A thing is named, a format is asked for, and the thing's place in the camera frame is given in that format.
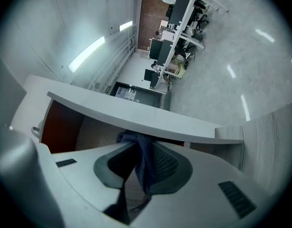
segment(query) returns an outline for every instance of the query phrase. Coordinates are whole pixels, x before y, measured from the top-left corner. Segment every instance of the black door frame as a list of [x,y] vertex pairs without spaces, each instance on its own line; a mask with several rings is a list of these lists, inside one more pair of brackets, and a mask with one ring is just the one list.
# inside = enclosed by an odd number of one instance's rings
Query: black door frame
[[155,92],[155,91],[152,91],[152,90],[148,90],[148,89],[143,89],[143,88],[140,88],[140,87],[136,87],[134,85],[128,85],[128,84],[124,84],[124,83],[120,83],[120,82],[116,82],[116,84],[114,85],[110,95],[111,96],[116,96],[117,94],[117,90],[119,87],[122,87],[122,88],[125,88],[125,89],[134,89],[134,90],[138,90],[138,91],[144,91],[148,94],[151,94],[153,96],[159,96],[160,97],[160,103],[161,103],[161,100],[162,100],[162,93],[159,93],[159,92]]

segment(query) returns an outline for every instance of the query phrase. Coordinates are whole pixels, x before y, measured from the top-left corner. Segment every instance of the white desk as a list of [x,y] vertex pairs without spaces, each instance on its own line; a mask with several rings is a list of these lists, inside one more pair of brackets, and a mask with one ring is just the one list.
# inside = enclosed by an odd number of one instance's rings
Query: white desk
[[142,134],[191,143],[242,143],[241,140],[216,139],[215,128],[221,126],[214,123],[75,86],[71,88],[71,92],[64,92],[60,87],[58,95],[48,92],[48,96],[75,112]]
[[[181,33],[183,30],[185,30],[186,26],[187,26],[187,23],[189,21],[189,18],[190,16],[192,15],[192,12],[194,10],[194,2],[195,0],[190,0],[188,5],[187,5],[187,8],[186,8],[186,11],[184,13],[184,16],[183,16],[183,19],[182,21],[180,22],[180,26],[178,27],[178,30],[175,32],[175,36],[174,36],[174,42],[171,46],[171,49],[170,49],[170,52],[169,52],[169,55],[167,57],[167,60],[166,62],[164,63],[164,68],[167,68],[167,66],[169,65],[174,53],[175,53],[175,46],[176,44],[178,43],[178,40],[180,39],[181,37]],[[160,82],[161,82],[161,79],[163,78],[163,72],[165,71],[165,69],[163,69],[161,71],[161,74],[160,74],[160,78],[155,86],[155,90],[159,87],[160,85]]]
[[[211,5],[211,6],[213,6],[213,7],[216,8],[217,10],[219,9],[219,8],[217,8],[216,6],[214,6],[213,4],[211,4],[210,2],[208,2],[208,1],[206,1],[206,0],[201,0],[201,1],[203,1],[203,2],[205,2],[205,3],[207,3],[207,4]],[[221,4],[219,1],[217,1],[217,0],[212,0],[212,1],[214,1],[215,3],[217,3],[220,7],[224,8],[227,12],[229,11],[229,10],[228,10],[223,4]],[[192,12],[193,12],[193,10],[194,10],[194,2],[195,2],[195,0],[190,0],[189,3],[188,3],[188,5],[187,5],[187,8],[186,8],[186,11],[185,11],[185,13],[184,13],[183,19],[182,19],[182,21],[180,22],[180,26],[178,26],[177,31],[176,31],[176,33],[175,33],[174,40],[173,40],[173,45],[171,46],[171,50],[170,50],[169,55],[168,55],[168,57],[167,57],[167,60],[166,60],[166,62],[165,62],[165,64],[164,64],[164,67],[165,67],[165,68],[169,65],[169,63],[170,63],[170,61],[171,61],[171,59],[172,59],[172,56],[173,56],[173,54],[174,54],[174,52],[175,52],[175,46],[176,46],[176,44],[178,43],[178,40],[179,40],[180,38],[182,38],[182,39],[184,39],[184,40],[186,40],[186,41],[188,41],[188,42],[191,42],[191,43],[195,44],[196,46],[198,46],[198,47],[200,47],[200,48],[202,48],[202,49],[205,49],[205,47],[204,47],[202,44],[200,44],[196,39],[183,36],[183,31],[185,30],[185,28],[186,28],[186,26],[187,26],[187,23],[188,23],[188,21],[189,21],[189,18],[190,18],[190,16],[192,15]],[[164,70],[161,71],[160,78],[159,78],[159,80],[158,80],[158,82],[157,82],[157,84],[156,84],[156,86],[155,86],[155,90],[156,90],[156,89],[159,87],[159,85],[160,85],[161,79],[163,78],[163,72],[164,72]]]

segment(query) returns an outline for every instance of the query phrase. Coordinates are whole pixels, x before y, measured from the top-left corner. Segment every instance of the black office chair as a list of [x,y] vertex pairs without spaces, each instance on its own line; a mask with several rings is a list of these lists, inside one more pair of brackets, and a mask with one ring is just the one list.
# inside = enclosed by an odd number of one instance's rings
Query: black office chair
[[190,26],[192,24],[192,22],[197,21],[197,26],[195,29],[202,33],[203,30],[201,28],[201,24],[204,22],[207,24],[209,23],[208,20],[204,19],[206,17],[207,17],[207,14],[203,14],[203,11],[201,9],[195,7],[194,11],[192,12],[192,15],[189,18],[187,25]]

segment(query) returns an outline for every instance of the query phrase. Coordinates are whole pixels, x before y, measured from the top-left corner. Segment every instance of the white table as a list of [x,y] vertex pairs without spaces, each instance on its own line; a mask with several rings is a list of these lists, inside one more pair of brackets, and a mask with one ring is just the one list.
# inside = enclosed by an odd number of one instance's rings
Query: white table
[[[213,6],[213,7],[216,8],[217,10],[219,9],[219,8],[217,8],[216,6],[214,6],[213,4],[211,4],[210,2],[208,2],[208,1],[206,1],[206,0],[200,0],[200,1],[203,1],[203,2],[206,3],[206,4],[209,4],[209,5]],[[222,7],[223,9],[225,9],[227,12],[229,11],[229,10],[228,10],[223,4],[221,4],[219,1],[217,1],[217,0],[212,0],[212,1],[214,1],[215,3],[217,3],[220,7]],[[169,55],[168,55],[168,57],[167,57],[167,60],[166,60],[166,62],[164,63],[164,68],[167,68],[167,67],[168,67],[168,65],[169,65],[169,63],[170,63],[170,61],[171,61],[171,59],[172,59],[172,57],[173,57],[173,55],[174,55],[174,53],[175,53],[175,46],[176,46],[176,44],[178,43],[178,40],[179,40],[180,38],[181,38],[181,39],[184,39],[184,40],[186,40],[186,41],[188,41],[188,42],[191,42],[191,43],[195,44],[196,46],[198,46],[198,47],[200,47],[200,48],[202,48],[202,49],[205,49],[205,47],[204,47],[202,44],[200,44],[196,39],[186,37],[186,36],[184,36],[185,33],[183,33],[183,31],[185,30],[185,28],[186,28],[186,26],[187,26],[187,23],[188,23],[188,21],[189,21],[189,18],[190,18],[190,16],[191,16],[192,13],[193,13],[193,10],[194,10],[194,2],[195,2],[195,0],[190,0],[189,3],[188,3],[188,5],[187,5],[187,8],[186,8],[186,11],[185,11],[185,13],[184,13],[183,19],[182,19],[182,21],[180,21],[180,26],[178,26],[177,31],[175,32],[175,36],[174,36],[174,40],[173,40],[173,44],[171,45],[171,50],[170,50],[170,52],[169,52]],[[156,84],[156,86],[155,86],[155,90],[157,90],[157,88],[159,87],[160,82],[161,82],[161,79],[163,78],[163,74],[164,74],[164,72],[165,72],[165,69],[162,69],[161,74],[160,74],[160,78],[159,78],[159,80],[158,80],[158,82],[157,82],[157,84]]]
[[180,26],[177,28],[177,31],[175,32],[173,44],[171,45],[171,49],[170,49],[170,52],[168,54],[167,60],[163,65],[164,68],[161,70],[160,78],[159,78],[159,80],[158,80],[158,82],[157,82],[157,84],[155,86],[155,90],[159,87],[159,85],[161,83],[161,79],[163,78],[163,74],[165,72],[165,68],[167,68],[167,66],[169,65],[169,63],[170,63],[170,61],[171,61],[171,59],[172,59],[172,57],[173,57],[173,55],[175,53],[175,46],[178,43],[178,40],[181,38],[181,33],[182,33],[183,30],[185,30],[185,28],[187,26],[187,23],[189,21],[189,18],[192,15],[192,12],[194,10],[194,2],[195,2],[195,0],[190,0],[189,1],[188,5],[187,5],[187,8],[186,8],[186,11],[184,13],[183,19],[180,22]]

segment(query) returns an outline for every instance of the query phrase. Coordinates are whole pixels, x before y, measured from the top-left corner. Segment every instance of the ceiling light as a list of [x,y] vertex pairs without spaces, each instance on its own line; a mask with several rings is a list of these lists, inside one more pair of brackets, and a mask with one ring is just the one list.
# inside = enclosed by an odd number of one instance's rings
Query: ceiling light
[[251,118],[250,118],[249,109],[247,109],[247,104],[246,104],[244,95],[241,95],[241,101],[242,101],[244,112],[245,112],[245,118],[247,121],[249,121]]
[[132,21],[127,22],[126,24],[120,25],[119,26],[119,31],[122,31],[122,30],[128,28],[129,26],[132,26]]
[[88,56],[92,54],[96,49],[98,49],[101,45],[105,43],[105,38],[102,36],[93,42],[90,46],[88,46],[85,50],[83,50],[69,65],[69,69],[72,72],[75,72],[76,69],[86,60]]
[[232,68],[231,68],[230,65],[227,66],[227,70],[230,72],[232,78],[235,78],[236,77],[236,74],[234,73],[234,71],[232,70]]
[[271,37],[270,35],[268,35],[267,33],[264,33],[264,32],[262,32],[262,31],[259,30],[259,29],[256,29],[255,31],[256,31],[259,35],[261,35],[261,36],[267,38],[270,42],[273,43],[273,42],[275,41],[275,39],[274,39],[273,37]]

